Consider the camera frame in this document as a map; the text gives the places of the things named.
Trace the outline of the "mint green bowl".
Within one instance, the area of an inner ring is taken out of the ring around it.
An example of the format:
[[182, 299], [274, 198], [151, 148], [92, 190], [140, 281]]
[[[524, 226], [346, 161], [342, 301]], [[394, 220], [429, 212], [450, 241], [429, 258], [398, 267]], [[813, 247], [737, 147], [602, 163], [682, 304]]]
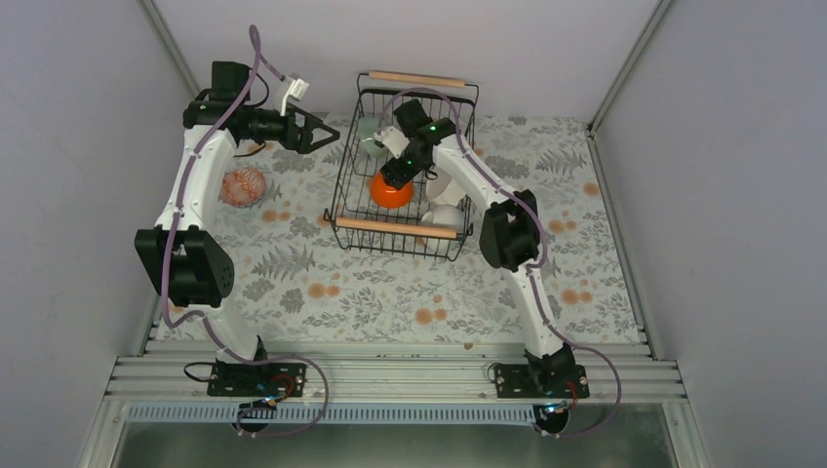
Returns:
[[366, 116], [359, 119], [357, 136], [362, 149], [368, 156], [375, 159], [385, 159], [388, 156], [387, 148], [377, 143], [374, 138], [378, 131], [378, 118]]

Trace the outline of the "orange bowl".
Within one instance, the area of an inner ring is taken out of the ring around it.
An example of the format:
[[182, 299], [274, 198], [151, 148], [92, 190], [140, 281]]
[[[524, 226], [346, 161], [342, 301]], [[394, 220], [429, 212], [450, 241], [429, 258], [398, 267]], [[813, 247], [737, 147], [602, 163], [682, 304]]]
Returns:
[[372, 201], [385, 209], [399, 209], [409, 204], [414, 196], [414, 185], [411, 182], [397, 189], [388, 184], [381, 173], [376, 173], [370, 185]]

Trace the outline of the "red patterned bowl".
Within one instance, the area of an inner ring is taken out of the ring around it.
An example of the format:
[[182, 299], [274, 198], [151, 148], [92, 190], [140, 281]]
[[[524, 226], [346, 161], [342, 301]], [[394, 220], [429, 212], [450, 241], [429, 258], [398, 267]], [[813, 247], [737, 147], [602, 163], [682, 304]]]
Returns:
[[264, 174], [256, 169], [232, 170], [222, 178], [219, 200], [232, 207], [245, 208], [263, 197], [266, 186]]

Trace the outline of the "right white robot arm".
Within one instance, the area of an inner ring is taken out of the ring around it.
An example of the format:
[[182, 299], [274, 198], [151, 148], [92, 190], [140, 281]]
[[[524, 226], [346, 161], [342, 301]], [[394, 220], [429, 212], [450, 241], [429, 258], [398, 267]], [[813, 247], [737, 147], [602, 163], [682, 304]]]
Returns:
[[482, 210], [479, 247], [489, 266], [502, 271], [520, 311], [530, 388], [538, 396], [553, 396], [564, 387], [576, 362], [571, 344], [556, 330], [542, 284], [547, 236], [534, 195], [515, 190], [494, 173], [458, 131], [453, 117], [434, 120], [416, 99], [399, 105], [393, 117], [395, 125], [376, 135], [394, 155], [380, 170], [384, 181], [400, 188], [436, 167]]

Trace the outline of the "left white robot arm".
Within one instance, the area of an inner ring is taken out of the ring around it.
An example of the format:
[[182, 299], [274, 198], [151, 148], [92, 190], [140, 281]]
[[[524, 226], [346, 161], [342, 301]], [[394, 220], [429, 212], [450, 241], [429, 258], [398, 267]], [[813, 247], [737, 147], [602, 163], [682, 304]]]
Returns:
[[212, 84], [182, 112], [183, 149], [168, 201], [153, 227], [140, 229], [134, 245], [161, 301], [169, 330], [201, 323], [224, 362], [238, 363], [233, 382], [249, 395], [271, 381], [261, 338], [234, 304], [234, 263], [210, 234], [224, 174], [240, 142], [274, 142], [300, 155], [338, 140], [339, 133], [296, 106], [308, 84], [280, 76], [275, 106], [251, 104], [259, 74], [233, 61], [212, 65]]

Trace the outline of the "white cylindrical bowl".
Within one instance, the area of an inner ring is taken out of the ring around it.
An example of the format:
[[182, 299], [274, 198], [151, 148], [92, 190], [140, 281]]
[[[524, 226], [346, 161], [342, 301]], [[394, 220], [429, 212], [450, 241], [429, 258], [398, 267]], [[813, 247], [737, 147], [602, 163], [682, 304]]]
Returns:
[[456, 207], [466, 197], [458, 182], [440, 168], [429, 170], [425, 178], [425, 196], [431, 203]]

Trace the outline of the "white round bowl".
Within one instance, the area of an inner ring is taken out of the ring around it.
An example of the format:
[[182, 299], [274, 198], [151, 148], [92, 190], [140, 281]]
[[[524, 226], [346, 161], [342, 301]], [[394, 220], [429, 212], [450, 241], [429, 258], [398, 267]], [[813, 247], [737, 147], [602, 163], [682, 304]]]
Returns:
[[[425, 213], [420, 220], [421, 226], [449, 228], [453, 229], [457, 235], [462, 233], [463, 224], [463, 212], [459, 208], [450, 205], [437, 206]], [[456, 246], [458, 240], [459, 238], [452, 240], [432, 237], [421, 238], [426, 250], [433, 254], [447, 254]]]

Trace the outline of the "floral table mat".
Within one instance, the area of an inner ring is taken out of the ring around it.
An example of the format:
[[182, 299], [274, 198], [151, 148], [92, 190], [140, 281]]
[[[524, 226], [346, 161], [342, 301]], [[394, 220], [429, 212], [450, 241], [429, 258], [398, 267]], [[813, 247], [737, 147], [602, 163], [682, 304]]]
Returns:
[[[573, 119], [480, 117], [474, 147], [495, 173], [532, 191], [549, 238], [550, 315], [580, 343], [632, 343], [639, 328], [584, 126]], [[344, 250], [324, 212], [342, 142], [302, 156], [244, 142], [237, 169], [266, 179], [246, 208], [219, 203], [211, 234], [235, 264], [233, 303], [266, 340], [518, 342], [516, 300], [475, 239], [450, 258]]]

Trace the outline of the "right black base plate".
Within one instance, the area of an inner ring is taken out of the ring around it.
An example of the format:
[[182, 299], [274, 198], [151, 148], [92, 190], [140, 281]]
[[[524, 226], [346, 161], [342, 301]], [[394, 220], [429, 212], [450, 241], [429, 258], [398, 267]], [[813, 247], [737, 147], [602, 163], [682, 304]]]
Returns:
[[494, 363], [489, 378], [500, 399], [588, 399], [585, 367], [574, 365], [555, 375], [541, 375], [529, 365]]

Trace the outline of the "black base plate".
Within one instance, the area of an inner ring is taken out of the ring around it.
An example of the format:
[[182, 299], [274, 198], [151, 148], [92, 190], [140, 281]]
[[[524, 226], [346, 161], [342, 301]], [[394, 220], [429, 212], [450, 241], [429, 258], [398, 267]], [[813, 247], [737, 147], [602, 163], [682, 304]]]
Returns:
[[298, 398], [302, 396], [307, 365], [275, 363], [263, 366], [216, 361], [208, 380], [211, 397]]
[[494, 363], [489, 378], [500, 399], [588, 399], [585, 367], [574, 365], [555, 375], [541, 375], [529, 365]]

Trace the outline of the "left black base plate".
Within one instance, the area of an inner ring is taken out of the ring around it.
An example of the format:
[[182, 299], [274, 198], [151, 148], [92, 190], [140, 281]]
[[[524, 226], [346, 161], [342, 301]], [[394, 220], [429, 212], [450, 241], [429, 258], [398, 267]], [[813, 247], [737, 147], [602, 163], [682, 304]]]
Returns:
[[275, 363], [263, 366], [216, 361], [208, 380], [211, 397], [298, 398], [302, 396], [307, 365]]

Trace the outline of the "aluminium mounting rail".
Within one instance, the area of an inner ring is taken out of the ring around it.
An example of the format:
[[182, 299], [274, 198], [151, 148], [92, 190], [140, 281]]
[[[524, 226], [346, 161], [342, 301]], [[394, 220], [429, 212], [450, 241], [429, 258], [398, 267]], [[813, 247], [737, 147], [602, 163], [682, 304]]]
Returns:
[[[491, 403], [496, 392], [490, 379], [493, 363], [525, 360], [519, 343], [326, 343], [270, 341], [276, 354], [297, 354], [314, 361], [304, 396], [323, 399], [321, 379], [329, 381], [334, 403], [475, 404]], [[603, 345], [608, 362], [579, 352], [586, 368], [590, 402], [682, 403], [687, 391], [676, 363], [657, 361], [646, 345]], [[199, 401], [207, 386], [187, 378], [190, 362], [210, 361], [212, 343], [203, 340], [150, 340], [137, 356], [117, 359], [104, 395], [115, 400]]]

